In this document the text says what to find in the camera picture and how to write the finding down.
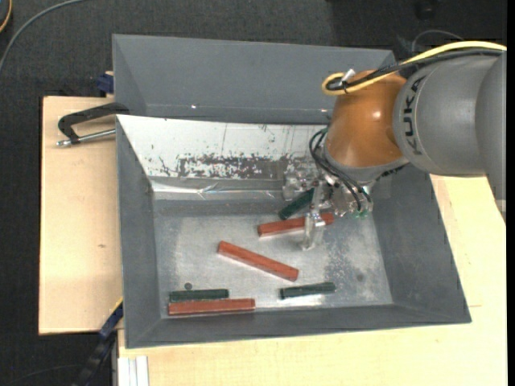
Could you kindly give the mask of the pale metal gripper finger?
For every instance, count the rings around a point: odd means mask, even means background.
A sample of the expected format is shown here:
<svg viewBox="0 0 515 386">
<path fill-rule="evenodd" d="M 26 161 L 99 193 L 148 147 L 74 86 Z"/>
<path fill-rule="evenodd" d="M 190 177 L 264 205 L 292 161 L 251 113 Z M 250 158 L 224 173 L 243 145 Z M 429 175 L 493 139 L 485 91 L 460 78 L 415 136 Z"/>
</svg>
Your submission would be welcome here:
<svg viewBox="0 0 515 386">
<path fill-rule="evenodd" d="M 303 225 L 303 239 L 300 244 L 300 247 L 303 251 L 310 250 L 313 245 L 314 240 L 314 231 L 315 231 L 315 218 L 309 213 L 304 217 L 304 225 Z"/>
<path fill-rule="evenodd" d="M 320 214 L 311 217 L 309 249 L 315 248 L 323 239 L 325 221 Z"/>
</svg>

